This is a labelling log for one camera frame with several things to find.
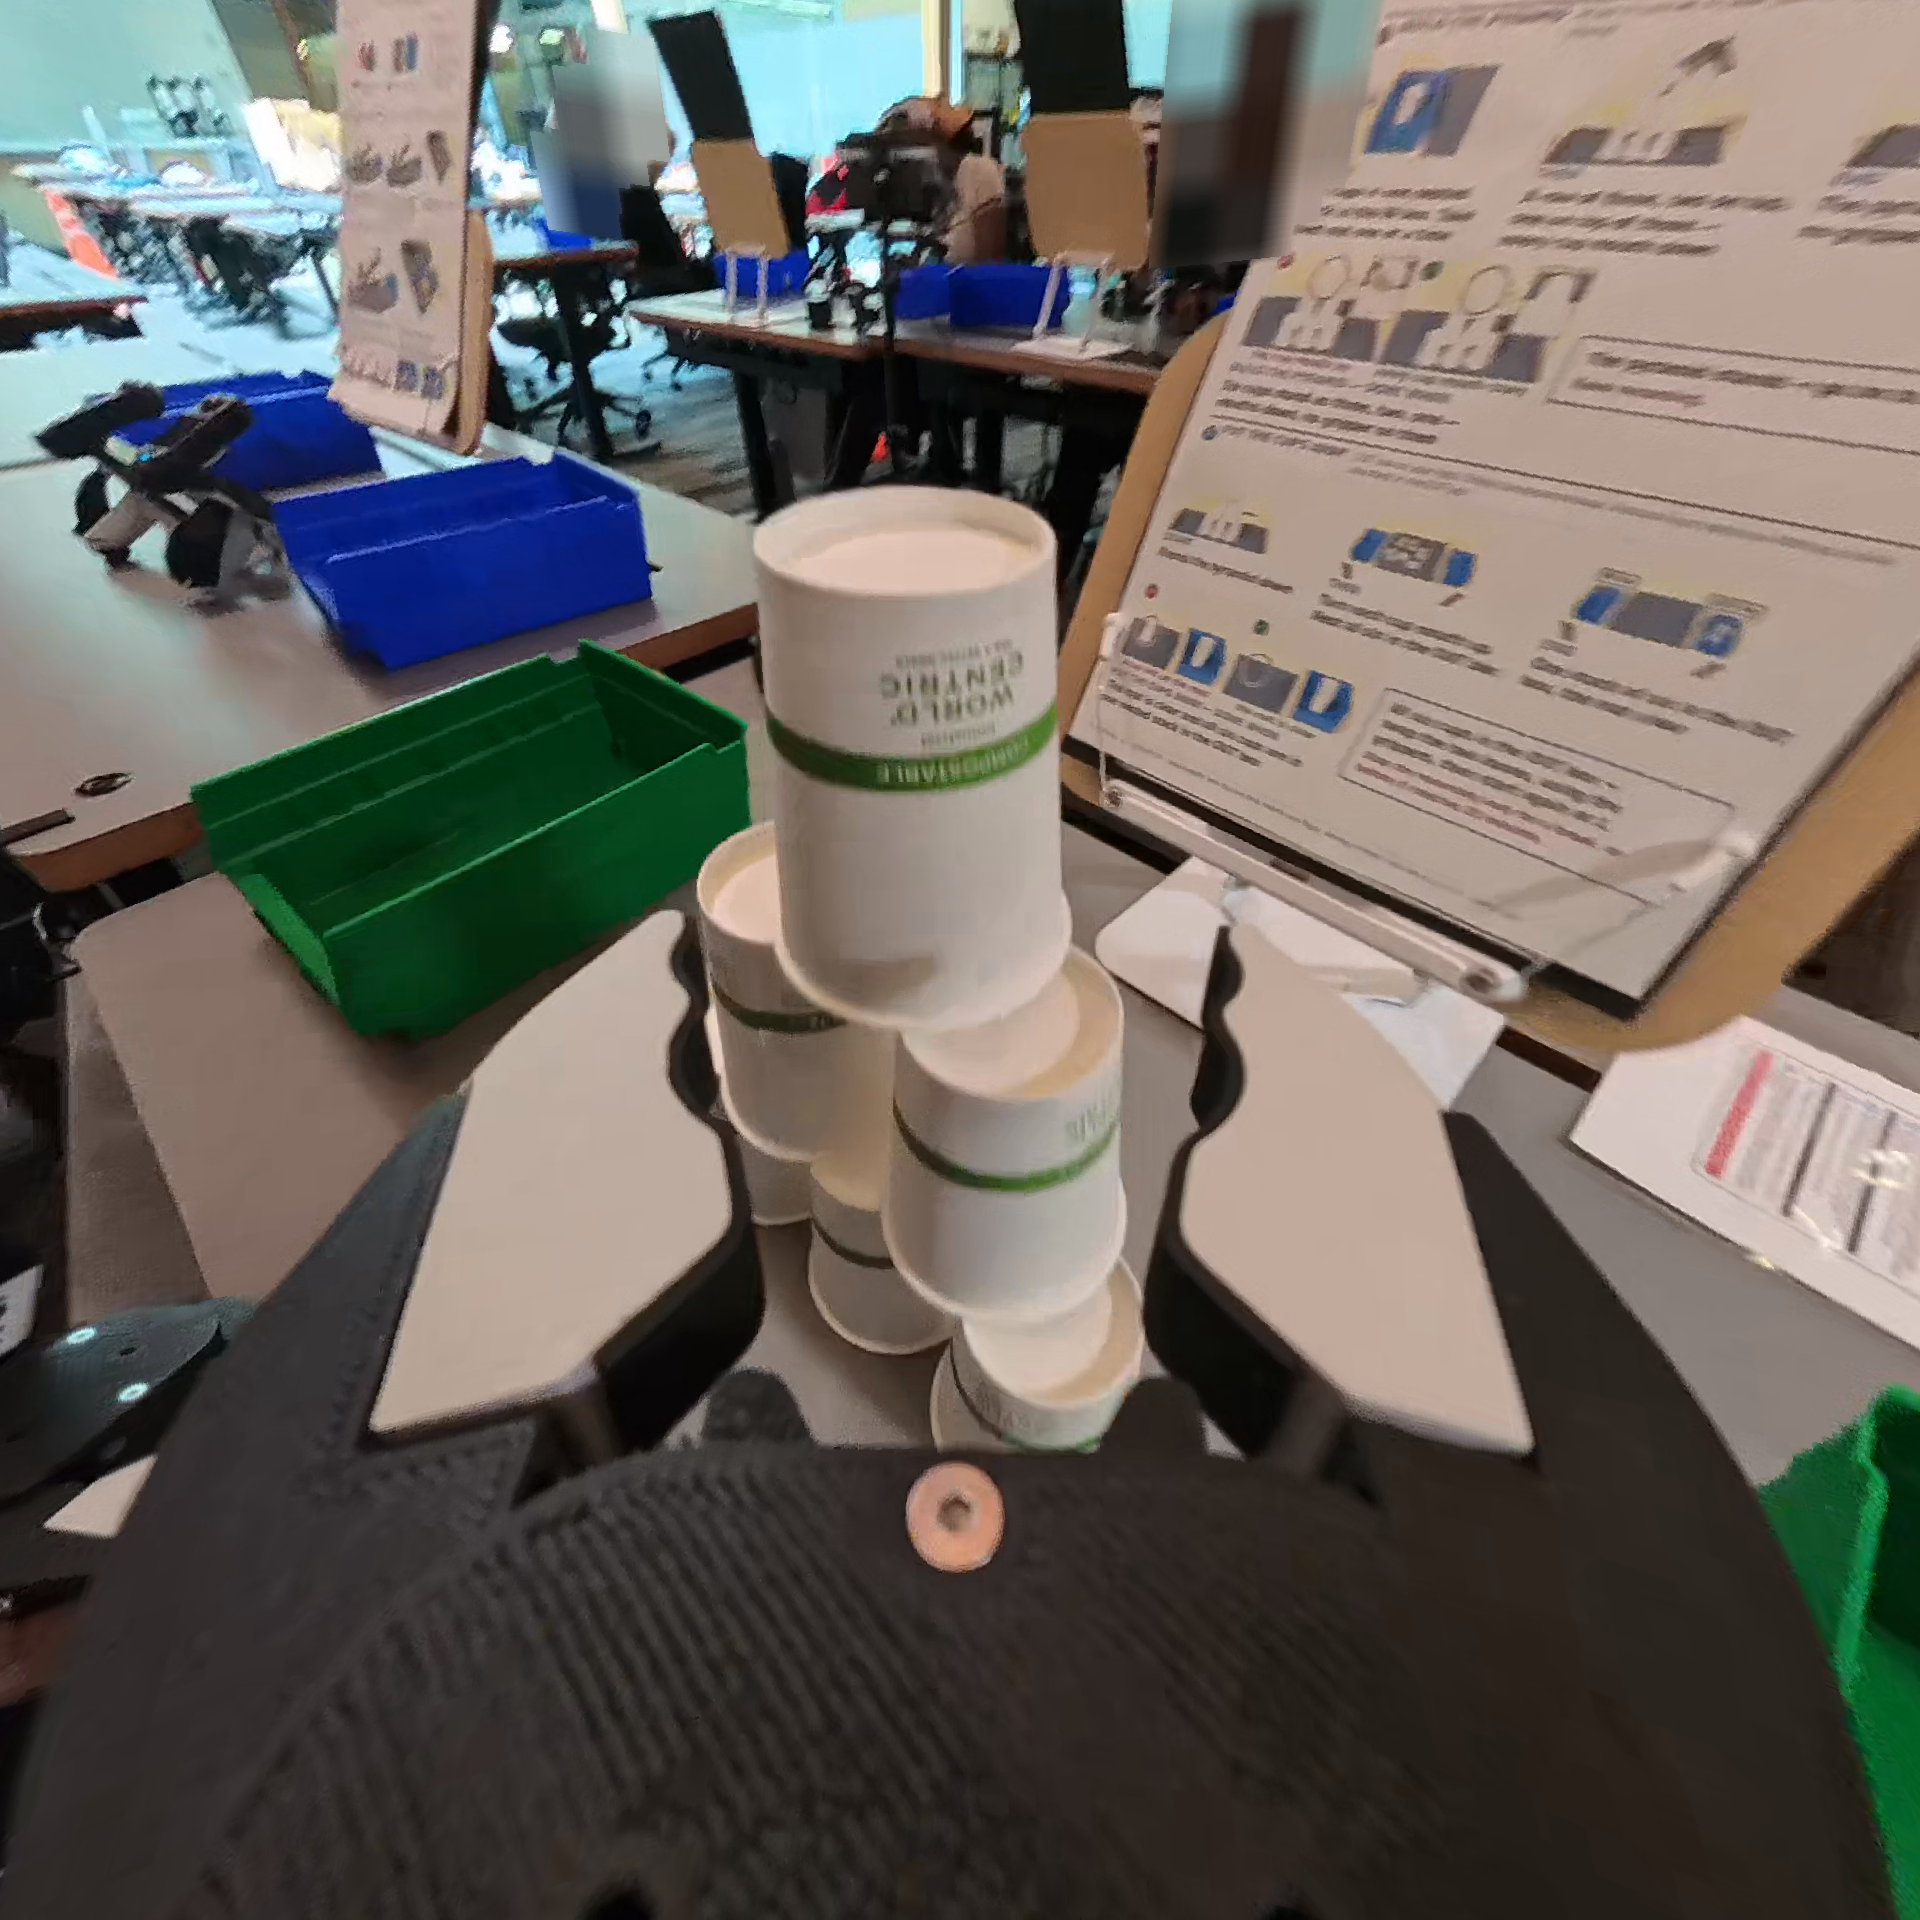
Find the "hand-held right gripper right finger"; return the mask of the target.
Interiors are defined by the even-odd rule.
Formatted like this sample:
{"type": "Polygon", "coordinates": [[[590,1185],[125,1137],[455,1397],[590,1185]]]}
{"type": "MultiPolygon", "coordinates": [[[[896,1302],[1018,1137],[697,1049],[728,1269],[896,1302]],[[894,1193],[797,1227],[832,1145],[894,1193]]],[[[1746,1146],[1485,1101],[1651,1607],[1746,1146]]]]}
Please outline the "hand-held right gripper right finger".
{"type": "Polygon", "coordinates": [[[1201,1037],[1145,1281],[1167,1372],[1233,1451],[1301,1475],[1358,1429],[1524,1460],[1519,1364],[1420,1071],[1244,925],[1214,939],[1201,1037]]]}

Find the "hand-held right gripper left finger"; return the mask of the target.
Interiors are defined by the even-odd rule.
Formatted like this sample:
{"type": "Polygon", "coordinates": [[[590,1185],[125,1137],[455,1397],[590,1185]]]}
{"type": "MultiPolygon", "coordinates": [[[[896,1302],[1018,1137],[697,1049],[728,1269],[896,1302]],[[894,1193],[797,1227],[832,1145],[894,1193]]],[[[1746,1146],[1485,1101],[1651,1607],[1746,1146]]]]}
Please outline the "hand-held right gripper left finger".
{"type": "Polygon", "coordinates": [[[478,1063],[368,1444],[529,1423],[575,1464],[600,1464],[686,1435],[766,1304],[708,1010],[696,920],[662,909],[478,1063]]]}

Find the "green plastic bin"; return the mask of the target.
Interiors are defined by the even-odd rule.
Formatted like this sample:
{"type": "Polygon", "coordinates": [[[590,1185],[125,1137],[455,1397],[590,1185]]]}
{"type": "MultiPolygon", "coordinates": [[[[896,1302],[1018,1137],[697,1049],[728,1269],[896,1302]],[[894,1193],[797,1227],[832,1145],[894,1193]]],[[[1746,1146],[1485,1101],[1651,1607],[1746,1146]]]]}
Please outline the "green plastic bin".
{"type": "Polygon", "coordinates": [[[434,1037],[751,821],[746,720],[608,646],[198,782],[211,867],[367,1037],[434,1037]]]}
{"type": "Polygon", "coordinates": [[[1916,1915],[1916,1391],[1864,1417],[1761,1485],[1813,1607],[1859,1749],[1899,1916],[1916,1915]]]}

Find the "grey desk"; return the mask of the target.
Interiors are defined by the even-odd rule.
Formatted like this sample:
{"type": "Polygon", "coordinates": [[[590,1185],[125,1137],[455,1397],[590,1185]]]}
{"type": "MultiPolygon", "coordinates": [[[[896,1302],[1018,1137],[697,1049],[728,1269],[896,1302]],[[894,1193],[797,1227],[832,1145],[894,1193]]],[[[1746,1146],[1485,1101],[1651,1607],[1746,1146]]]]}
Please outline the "grey desk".
{"type": "MultiPolygon", "coordinates": [[[[1064,828],[1076,936],[1104,929],[1159,878],[1131,843],[1064,828]]],[[[428,1043],[362,1041],[253,925],[228,878],[93,925],[81,974],[129,1101],[214,1295],[269,1291],[347,1199],[454,1089],[532,983],[428,1043]]],[[[1200,1034],[1136,989],[1125,1003],[1125,1257],[1145,1260],[1186,1124],[1200,1034]]],[[[1913,1084],[1916,1043],[1785,994],[1764,1020],[1913,1084]]],[[[1533,1041],[1490,1049],[1459,1108],[1483,1124],[1686,1372],[1749,1478],[1872,1397],[1916,1388],[1916,1351],[1793,1276],[1756,1264],[1568,1146],[1597,1069],[1533,1041]]],[[[746,1357],[775,1372],[827,1444],[924,1447],[929,1357],[880,1357],[829,1334],[804,1298],[797,1232],[763,1232],[766,1313],[746,1357]]]]}

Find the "laminated paper card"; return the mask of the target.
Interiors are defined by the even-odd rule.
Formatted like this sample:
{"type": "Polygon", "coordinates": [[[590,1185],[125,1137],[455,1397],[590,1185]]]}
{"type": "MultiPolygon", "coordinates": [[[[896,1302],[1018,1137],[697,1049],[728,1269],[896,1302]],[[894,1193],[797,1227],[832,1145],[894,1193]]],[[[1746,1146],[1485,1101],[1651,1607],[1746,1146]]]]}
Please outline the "laminated paper card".
{"type": "Polygon", "coordinates": [[[1618,1055],[1569,1146],[1916,1346],[1916,1089],[1743,1016],[1618,1055]]]}

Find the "grey table wooden edge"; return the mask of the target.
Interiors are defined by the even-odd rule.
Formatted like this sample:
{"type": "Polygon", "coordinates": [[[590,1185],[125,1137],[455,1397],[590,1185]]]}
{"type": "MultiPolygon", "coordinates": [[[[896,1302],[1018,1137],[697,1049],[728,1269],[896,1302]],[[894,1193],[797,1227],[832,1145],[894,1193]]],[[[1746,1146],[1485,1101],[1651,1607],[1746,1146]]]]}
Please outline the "grey table wooden edge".
{"type": "Polygon", "coordinates": [[[73,535],[75,465],[2,468],[2,828],[52,892],[191,851],[194,784],[542,651],[594,640],[696,678],[754,637],[746,521],[638,491],[652,602],[380,674],[296,592],[201,610],[156,565],[109,567],[73,535]]]}

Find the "printed instruction sheet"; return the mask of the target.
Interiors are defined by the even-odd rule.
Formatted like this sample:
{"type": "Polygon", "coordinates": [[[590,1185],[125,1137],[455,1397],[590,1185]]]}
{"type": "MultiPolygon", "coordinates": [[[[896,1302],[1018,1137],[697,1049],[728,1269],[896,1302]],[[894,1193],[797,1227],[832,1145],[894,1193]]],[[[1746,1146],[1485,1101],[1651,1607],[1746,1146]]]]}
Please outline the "printed instruction sheet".
{"type": "Polygon", "coordinates": [[[1916,5],[1382,3],[1070,730],[1632,1015],[1916,674],[1916,5]]]}

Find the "spare black gripper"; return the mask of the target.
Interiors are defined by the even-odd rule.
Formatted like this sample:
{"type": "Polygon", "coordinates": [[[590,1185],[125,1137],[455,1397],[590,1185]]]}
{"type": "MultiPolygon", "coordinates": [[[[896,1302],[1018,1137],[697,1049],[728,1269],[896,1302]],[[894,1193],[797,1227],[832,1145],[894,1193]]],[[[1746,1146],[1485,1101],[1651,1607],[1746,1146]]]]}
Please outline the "spare black gripper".
{"type": "Polygon", "coordinates": [[[168,414],[162,390],[125,382],[42,427],[35,448],[88,465],[75,535],[113,571],[129,571],[135,542],[162,530],[165,575],[201,610],[229,610],[294,594],[273,501],[221,470],[252,427],[253,406],[239,394],[168,414]]]}

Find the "long wooden edged table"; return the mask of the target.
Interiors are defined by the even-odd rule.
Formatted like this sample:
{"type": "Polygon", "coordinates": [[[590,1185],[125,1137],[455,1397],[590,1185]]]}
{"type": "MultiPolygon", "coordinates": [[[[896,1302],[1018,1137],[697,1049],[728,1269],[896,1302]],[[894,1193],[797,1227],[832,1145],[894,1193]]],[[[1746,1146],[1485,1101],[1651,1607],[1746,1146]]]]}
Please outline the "long wooden edged table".
{"type": "Polygon", "coordinates": [[[663,331],[679,359],[728,372],[761,520],[795,499],[792,474],[766,433],[763,390],[856,398],[894,373],[929,414],[1028,421],[1049,430],[1096,427],[1115,434],[1131,430],[1174,349],[1150,323],[1081,337],[1078,323],[1086,315],[1096,315],[1096,306],[1078,301],[1066,327],[1032,342],[1013,329],[955,329],[945,321],[911,321],[894,334],[856,331],[849,323],[813,329],[797,301],[754,315],[749,306],[728,307],[720,292],[628,306],[628,316],[663,331]]]}

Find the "wooden stand with picture sheet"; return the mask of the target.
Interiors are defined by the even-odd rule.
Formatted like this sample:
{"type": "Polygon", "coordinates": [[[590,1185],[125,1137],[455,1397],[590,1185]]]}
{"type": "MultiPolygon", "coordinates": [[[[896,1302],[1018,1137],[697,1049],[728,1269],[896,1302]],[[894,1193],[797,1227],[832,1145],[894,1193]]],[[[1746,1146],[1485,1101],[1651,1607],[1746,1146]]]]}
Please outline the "wooden stand with picture sheet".
{"type": "Polygon", "coordinates": [[[339,3],[340,321],[336,402],[474,452],[488,402],[492,245],[472,143],[496,3],[339,3]]]}

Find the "plain wooden board stand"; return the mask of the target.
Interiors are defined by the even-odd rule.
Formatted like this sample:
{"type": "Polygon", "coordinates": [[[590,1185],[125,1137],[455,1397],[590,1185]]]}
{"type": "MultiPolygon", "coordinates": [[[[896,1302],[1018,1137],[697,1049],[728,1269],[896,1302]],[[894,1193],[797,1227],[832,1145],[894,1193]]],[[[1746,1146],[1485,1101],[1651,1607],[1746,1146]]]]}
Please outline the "plain wooden board stand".
{"type": "Polygon", "coordinates": [[[795,250],[774,159],[754,148],[751,136],[696,140],[688,157],[715,250],[754,256],[795,250]]]}
{"type": "Polygon", "coordinates": [[[1148,266],[1148,148],[1125,108],[1036,113],[1023,157],[1028,226],[1042,264],[1111,271],[1148,266]]]}

